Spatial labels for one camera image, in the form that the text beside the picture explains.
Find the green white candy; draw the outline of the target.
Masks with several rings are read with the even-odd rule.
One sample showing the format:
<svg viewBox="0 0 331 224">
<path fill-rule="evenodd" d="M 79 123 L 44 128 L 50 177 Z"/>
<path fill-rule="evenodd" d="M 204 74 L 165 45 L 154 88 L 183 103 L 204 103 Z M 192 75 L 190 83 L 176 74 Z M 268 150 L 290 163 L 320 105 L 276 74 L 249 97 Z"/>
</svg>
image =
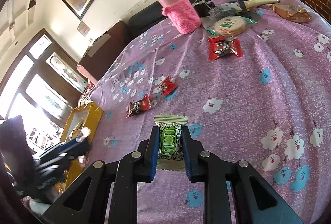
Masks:
<svg viewBox="0 0 331 224">
<path fill-rule="evenodd" d="M 179 115 L 155 115 L 160 130 L 157 169 L 185 172 L 182 150 L 182 129 L 188 117 Z"/>
</svg>

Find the black red brown-sugar candy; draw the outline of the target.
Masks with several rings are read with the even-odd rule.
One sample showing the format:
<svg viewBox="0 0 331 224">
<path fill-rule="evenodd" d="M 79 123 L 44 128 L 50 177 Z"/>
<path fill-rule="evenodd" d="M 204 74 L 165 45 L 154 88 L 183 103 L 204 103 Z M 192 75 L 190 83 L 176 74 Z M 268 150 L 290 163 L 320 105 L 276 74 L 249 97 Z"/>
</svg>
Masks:
<svg viewBox="0 0 331 224">
<path fill-rule="evenodd" d="M 151 109 L 150 98 L 148 94 L 145 94 L 143 98 L 136 102 L 131 102 L 127 109 L 127 118 Z"/>
</svg>

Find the small red candy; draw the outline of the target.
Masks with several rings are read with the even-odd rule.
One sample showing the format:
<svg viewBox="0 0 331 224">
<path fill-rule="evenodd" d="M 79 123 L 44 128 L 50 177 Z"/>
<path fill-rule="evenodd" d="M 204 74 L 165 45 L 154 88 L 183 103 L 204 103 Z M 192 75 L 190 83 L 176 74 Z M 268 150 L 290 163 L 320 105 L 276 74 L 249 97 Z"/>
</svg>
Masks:
<svg viewBox="0 0 331 224">
<path fill-rule="evenodd" d="M 170 78 L 166 77 L 159 85 L 163 97 L 171 94 L 175 89 L 177 89 L 177 84 Z"/>
</svg>

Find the yellow cardboard box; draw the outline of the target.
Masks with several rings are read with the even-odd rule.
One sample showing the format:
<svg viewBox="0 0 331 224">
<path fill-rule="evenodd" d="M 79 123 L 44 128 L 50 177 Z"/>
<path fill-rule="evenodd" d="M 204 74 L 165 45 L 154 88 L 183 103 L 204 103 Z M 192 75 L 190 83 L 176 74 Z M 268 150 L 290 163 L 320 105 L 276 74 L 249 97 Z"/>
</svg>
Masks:
<svg viewBox="0 0 331 224">
<path fill-rule="evenodd" d="M 102 115 L 103 110 L 94 101 L 74 108 L 65 123 L 60 142 L 80 141 L 84 138 L 91 143 Z M 71 161 L 70 167 L 65 170 L 64 182 L 55 185 L 59 194 L 62 194 L 83 172 L 86 156 L 87 154 L 84 154 L 83 157 Z"/>
</svg>

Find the purple floral tablecloth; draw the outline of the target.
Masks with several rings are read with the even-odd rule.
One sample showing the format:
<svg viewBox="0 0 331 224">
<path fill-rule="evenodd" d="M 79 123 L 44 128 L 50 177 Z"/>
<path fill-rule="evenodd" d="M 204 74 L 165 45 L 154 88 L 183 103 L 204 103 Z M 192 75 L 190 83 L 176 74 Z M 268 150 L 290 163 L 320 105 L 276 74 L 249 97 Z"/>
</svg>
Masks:
<svg viewBox="0 0 331 224">
<path fill-rule="evenodd" d="M 147 139 L 155 115 L 184 115 L 192 137 L 222 160 L 247 160 L 304 223 L 330 220 L 330 25 L 267 6 L 239 35 L 243 56 L 209 60 L 204 28 L 165 19 L 137 36 L 91 91 L 104 110 L 87 163 L 120 160 Z M 162 96 L 170 77 L 175 89 Z M 127 118 L 149 95 L 151 109 Z"/>
</svg>

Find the red candy pack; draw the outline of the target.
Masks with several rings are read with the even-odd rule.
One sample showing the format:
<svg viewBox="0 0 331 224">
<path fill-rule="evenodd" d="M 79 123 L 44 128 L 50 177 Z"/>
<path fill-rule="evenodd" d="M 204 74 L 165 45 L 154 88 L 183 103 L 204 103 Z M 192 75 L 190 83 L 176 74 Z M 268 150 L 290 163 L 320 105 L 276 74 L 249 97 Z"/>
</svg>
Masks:
<svg viewBox="0 0 331 224">
<path fill-rule="evenodd" d="M 238 38 L 226 39 L 223 36 L 209 37 L 209 60 L 213 61 L 227 55 L 241 58 L 243 56 Z"/>
</svg>

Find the round rice cracker pack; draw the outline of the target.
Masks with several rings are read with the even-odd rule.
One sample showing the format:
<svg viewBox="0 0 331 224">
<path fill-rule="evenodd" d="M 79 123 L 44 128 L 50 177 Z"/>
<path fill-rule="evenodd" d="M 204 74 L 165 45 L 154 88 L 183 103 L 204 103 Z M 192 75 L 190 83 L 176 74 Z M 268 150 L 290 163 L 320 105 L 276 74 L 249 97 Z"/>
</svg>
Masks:
<svg viewBox="0 0 331 224">
<path fill-rule="evenodd" d="M 256 21 L 254 19 L 235 15 L 222 18 L 208 27 L 206 31 L 211 36 L 230 38 L 240 35 L 255 24 Z"/>
</svg>

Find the pink knit-sleeved bottle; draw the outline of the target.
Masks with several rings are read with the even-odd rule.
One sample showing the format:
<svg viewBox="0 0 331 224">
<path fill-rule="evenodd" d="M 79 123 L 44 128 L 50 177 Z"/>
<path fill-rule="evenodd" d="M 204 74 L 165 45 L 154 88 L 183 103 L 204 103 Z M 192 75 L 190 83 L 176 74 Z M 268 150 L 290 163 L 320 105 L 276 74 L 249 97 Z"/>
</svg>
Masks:
<svg viewBox="0 0 331 224">
<path fill-rule="evenodd" d="M 201 26 L 198 13 L 189 0 L 158 0 L 162 14 L 167 16 L 183 35 L 192 33 Z"/>
</svg>

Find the cream horn-shaped object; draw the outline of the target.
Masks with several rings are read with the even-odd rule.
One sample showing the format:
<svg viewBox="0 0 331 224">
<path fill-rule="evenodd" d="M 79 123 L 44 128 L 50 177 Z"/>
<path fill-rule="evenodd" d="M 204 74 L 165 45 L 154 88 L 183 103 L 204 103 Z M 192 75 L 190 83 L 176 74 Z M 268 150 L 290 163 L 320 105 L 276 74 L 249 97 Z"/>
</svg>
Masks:
<svg viewBox="0 0 331 224">
<path fill-rule="evenodd" d="M 262 5 L 266 5 L 266 4 L 275 4 L 278 3 L 279 0 L 246 0 L 244 1 L 245 7 L 247 9 L 250 8 L 256 8 Z"/>
</svg>

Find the brown bread bag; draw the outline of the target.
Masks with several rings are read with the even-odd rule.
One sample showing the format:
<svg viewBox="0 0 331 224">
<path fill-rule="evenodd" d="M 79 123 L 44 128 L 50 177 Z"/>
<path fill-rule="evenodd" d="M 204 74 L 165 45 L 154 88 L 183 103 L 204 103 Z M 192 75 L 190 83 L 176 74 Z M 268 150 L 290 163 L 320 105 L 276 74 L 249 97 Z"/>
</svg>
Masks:
<svg viewBox="0 0 331 224">
<path fill-rule="evenodd" d="M 281 4 L 278 2 L 272 4 L 269 8 L 283 19 L 291 22 L 310 23 L 312 21 L 310 12 L 300 5 Z"/>
</svg>

